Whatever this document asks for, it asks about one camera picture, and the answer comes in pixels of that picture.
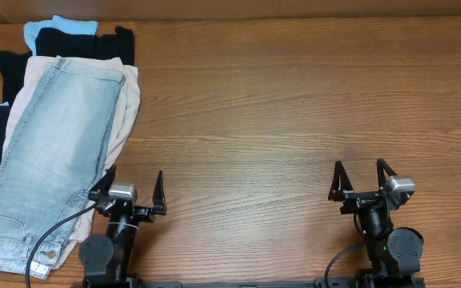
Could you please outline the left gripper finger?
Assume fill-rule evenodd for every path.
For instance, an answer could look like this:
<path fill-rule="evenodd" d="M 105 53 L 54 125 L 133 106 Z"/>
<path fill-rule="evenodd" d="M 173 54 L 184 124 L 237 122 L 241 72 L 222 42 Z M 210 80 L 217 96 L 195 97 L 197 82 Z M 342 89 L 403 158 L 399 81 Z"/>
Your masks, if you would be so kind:
<path fill-rule="evenodd" d="M 167 206 L 163 190 L 163 177 L 161 170 L 158 172 L 158 177 L 154 186 L 152 202 L 154 214 L 166 215 Z"/>
<path fill-rule="evenodd" d="M 95 183 L 95 185 L 90 189 L 90 196 L 102 196 L 108 194 L 111 185 L 114 182 L 116 174 L 116 165 L 113 164 L 109 169 L 106 170 L 106 173 Z"/>

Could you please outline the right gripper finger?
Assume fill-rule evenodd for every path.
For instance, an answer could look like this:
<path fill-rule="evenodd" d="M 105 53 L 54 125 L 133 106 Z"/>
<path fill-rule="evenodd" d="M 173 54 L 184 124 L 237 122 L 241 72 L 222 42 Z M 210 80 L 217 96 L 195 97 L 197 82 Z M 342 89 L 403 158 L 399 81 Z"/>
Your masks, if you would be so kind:
<path fill-rule="evenodd" d="M 341 161 L 335 162 L 334 175 L 331 183 L 329 200 L 346 200 L 348 194 L 352 194 L 354 188 L 351 185 L 350 179 L 343 167 Z"/>
<path fill-rule="evenodd" d="M 377 176 L 379 189 L 382 189 L 386 183 L 386 176 L 395 176 L 396 173 L 390 168 L 383 158 L 378 158 L 376 161 Z"/>

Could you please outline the light blue denim shorts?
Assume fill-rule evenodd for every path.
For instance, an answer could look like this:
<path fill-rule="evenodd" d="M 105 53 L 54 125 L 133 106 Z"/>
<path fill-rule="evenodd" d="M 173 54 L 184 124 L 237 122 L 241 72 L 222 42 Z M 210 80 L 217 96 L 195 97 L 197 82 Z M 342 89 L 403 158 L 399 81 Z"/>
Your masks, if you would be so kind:
<path fill-rule="evenodd" d="M 56 57 L 0 165 L 0 271 L 45 278 L 101 178 L 123 73 Z"/>

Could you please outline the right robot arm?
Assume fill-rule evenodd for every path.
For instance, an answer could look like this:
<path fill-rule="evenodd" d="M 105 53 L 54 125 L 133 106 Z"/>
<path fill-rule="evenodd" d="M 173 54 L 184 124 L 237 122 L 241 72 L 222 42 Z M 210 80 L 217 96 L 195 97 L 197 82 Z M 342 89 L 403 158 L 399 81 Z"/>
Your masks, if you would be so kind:
<path fill-rule="evenodd" d="M 405 205 L 415 192 L 415 183 L 396 174 L 387 162 L 376 161 L 379 188 L 356 192 L 340 161 L 335 163 L 328 199 L 340 202 L 341 214 L 354 216 L 355 229 L 363 240 L 336 254 L 323 276 L 323 285 L 332 287 L 339 282 L 346 287 L 424 287 L 415 273 L 421 269 L 424 239 L 410 227 L 394 228 L 391 212 Z M 330 278 L 332 266 L 344 255 L 365 247 L 370 267 L 357 270 L 353 278 Z"/>

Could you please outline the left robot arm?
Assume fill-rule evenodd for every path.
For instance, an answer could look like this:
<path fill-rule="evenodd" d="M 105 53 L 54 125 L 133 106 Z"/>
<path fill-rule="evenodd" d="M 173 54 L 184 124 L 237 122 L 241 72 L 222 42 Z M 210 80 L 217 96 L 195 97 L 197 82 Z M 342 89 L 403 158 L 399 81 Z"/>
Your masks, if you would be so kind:
<path fill-rule="evenodd" d="M 92 234 L 80 246 L 84 287 L 141 287 L 139 276 L 128 272 L 138 226 L 167 212 L 162 172 L 156 179 L 152 207 L 137 205 L 135 185 L 116 182 L 115 175 L 116 165 L 112 165 L 89 193 L 94 209 L 109 222 L 105 234 Z"/>

